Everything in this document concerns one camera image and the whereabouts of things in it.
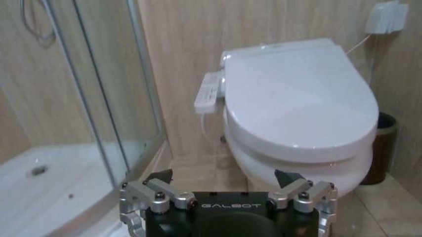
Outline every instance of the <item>dark trash can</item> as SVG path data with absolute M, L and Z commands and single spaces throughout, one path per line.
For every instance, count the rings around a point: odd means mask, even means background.
M 373 160 L 369 173 L 360 184 L 378 184 L 383 181 L 391 156 L 397 135 L 397 120 L 391 115 L 379 113 L 377 137 L 373 144 Z

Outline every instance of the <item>bidet control panel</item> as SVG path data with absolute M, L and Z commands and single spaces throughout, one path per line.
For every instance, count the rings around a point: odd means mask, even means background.
M 216 94 L 223 71 L 207 73 L 194 102 L 198 114 L 214 113 L 216 110 Z

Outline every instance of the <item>toilet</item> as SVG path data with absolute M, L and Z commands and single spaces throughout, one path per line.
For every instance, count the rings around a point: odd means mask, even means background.
M 250 191 L 276 191 L 274 170 L 332 182 L 339 196 L 371 164 L 378 105 L 330 39 L 227 51 L 224 135 Z

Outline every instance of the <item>cable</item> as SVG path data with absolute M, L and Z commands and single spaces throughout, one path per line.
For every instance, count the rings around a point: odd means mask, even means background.
M 206 140 L 214 144 L 214 145 L 219 145 L 219 142 L 212 141 L 212 139 L 208 137 L 207 132 L 206 132 L 206 114 L 200 115 L 200 131 L 203 132 L 203 136 L 206 138 Z
M 354 51 L 354 50 L 360 46 L 360 44 L 363 44 L 364 41 L 367 41 L 367 39 L 369 39 L 370 37 L 371 37 L 371 34 L 369 34 L 369 36 L 366 36 L 364 39 L 363 39 L 355 46 L 352 46 L 351 49 L 348 49 L 348 51 L 347 51 L 346 54 L 350 54 L 350 52 Z

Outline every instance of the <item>beige tiled wall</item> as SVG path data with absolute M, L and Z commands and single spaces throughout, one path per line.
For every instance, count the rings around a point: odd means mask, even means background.
M 328 37 L 348 49 L 364 37 L 378 0 L 139 0 L 159 100 L 175 156 L 227 153 L 200 133 L 194 100 L 207 71 L 218 70 L 223 50 Z M 351 59 L 370 79 L 369 45 Z M 214 140 L 220 115 L 207 117 Z
M 391 175 L 422 201 L 422 1 L 410 3 L 405 30 L 378 37 L 371 87 L 399 123 Z
M 1 90 L 33 146 L 91 142 L 91 131 L 57 42 L 47 49 L 24 29 L 19 2 L 0 1 Z M 51 30 L 36 3 L 36 26 Z M 28 12 L 28 21 L 33 22 Z
M 0 89 L 0 165 L 29 147 L 29 139 Z

